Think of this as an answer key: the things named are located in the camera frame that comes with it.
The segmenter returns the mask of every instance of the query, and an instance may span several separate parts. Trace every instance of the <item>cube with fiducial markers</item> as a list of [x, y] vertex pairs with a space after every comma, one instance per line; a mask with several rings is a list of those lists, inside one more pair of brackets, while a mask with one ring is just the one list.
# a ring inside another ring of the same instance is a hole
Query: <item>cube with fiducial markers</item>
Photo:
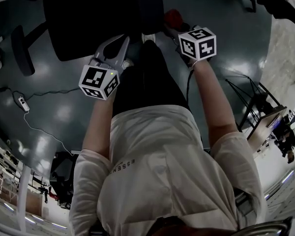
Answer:
[[83, 67], [79, 81], [85, 95], [102, 100], [107, 100], [119, 84], [117, 71], [91, 65]]
[[182, 54], [195, 60], [216, 55], [216, 35], [208, 28], [196, 29], [179, 35]]

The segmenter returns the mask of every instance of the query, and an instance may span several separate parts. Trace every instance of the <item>white shoe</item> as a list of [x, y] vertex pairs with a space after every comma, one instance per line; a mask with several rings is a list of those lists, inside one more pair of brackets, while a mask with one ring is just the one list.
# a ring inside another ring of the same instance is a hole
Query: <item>white shoe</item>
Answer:
[[151, 34], [151, 35], [144, 35], [142, 33], [142, 42], [145, 43], [148, 40], [152, 40], [154, 43], [156, 43], [156, 38], [155, 38], [155, 34]]
[[125, 59], [122, 63], [122, 68], [125, 70], [127, 67], [134, 66], [134, 63], [132, 62], [131, 59]]

